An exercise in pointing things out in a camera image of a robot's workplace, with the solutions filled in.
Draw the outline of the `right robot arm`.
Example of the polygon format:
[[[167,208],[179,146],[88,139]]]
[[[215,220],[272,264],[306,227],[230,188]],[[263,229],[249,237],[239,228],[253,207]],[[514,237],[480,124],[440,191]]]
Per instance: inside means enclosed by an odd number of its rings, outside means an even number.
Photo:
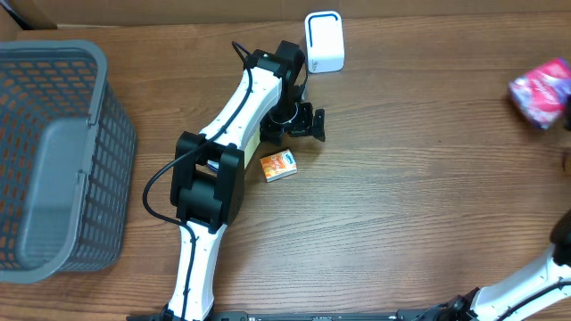
[[[503,281],[453,302],[440,320],[524,320],[570,296],[570,214],[552,228],[542,256]]]

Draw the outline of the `red purple Carefree pad pack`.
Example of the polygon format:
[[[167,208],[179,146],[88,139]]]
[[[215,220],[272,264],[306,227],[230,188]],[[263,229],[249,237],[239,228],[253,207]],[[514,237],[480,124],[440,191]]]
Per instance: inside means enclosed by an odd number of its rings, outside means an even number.
[[[570,100],[570,65],[554,58],[511,81],[509,92],[530,123],[548,129],[564,115]]]

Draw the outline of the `yellow snack bag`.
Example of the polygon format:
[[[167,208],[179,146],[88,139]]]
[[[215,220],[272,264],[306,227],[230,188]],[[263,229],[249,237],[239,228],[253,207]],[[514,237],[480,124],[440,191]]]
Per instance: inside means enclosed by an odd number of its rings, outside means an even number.
[[[245,149],[244,149],[244,167],[247,168],[253,155],[255,154],[256,149],[258,148],[259,144],[260,144],[260,131],[256,130],[252,136],[252,138],[249,140],[248,144],[246,145]],[[207,167],[208,169],[210,169],[212,172],[217,172],[219,170],[219,164],[213,160],[209,160],[207,162]]]

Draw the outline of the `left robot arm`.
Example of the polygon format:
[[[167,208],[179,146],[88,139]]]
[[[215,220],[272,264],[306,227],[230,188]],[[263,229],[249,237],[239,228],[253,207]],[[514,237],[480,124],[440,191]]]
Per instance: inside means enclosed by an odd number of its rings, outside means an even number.
[[[244,199],[245,171],[257,145],[279,145],[285,135],[325,141],[325,112],[303,100],[296,82],[302,48],[282,41],[274,53],[247,53],[242,79],[223,110],[198,134],[183,133],[171,165],[170,202],[176,209],[181,251],[174,293],[162,320],[205,320],[213,303],[219,247]]]

